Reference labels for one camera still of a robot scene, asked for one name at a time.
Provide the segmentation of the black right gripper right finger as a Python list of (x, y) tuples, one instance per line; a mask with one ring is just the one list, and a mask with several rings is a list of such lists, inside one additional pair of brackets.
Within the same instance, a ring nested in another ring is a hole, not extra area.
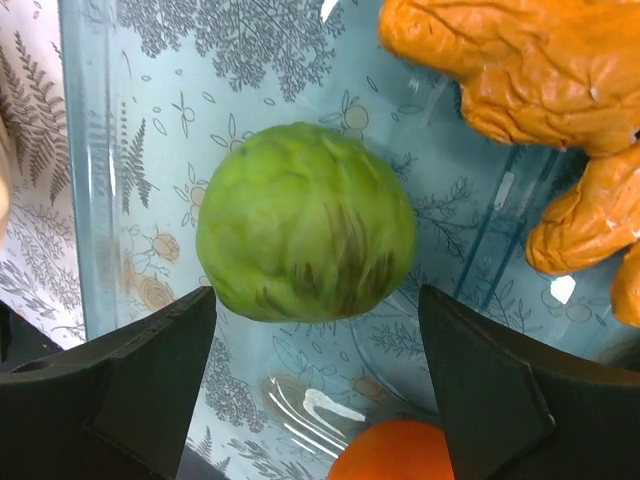
[(418, 316), (456, 478), (638, 478), (637, 373), (550, 347), (433, 286)]

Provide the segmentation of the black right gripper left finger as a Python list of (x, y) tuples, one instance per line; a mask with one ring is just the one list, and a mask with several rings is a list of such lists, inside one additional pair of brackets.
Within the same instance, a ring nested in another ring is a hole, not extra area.
[(2, 478), (174, 478), (215, 326), (215, 294), (200, 287), (2, 374)]

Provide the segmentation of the green custard apple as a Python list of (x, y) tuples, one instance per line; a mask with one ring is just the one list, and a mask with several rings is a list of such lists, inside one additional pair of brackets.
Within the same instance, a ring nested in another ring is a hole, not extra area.
[(219, 301), (261, 322), (366, 313), (402, 283), (415, 250), (415, 214), (389, 163), (306, 122), (267, 128), (229, 152), (196, 228)]

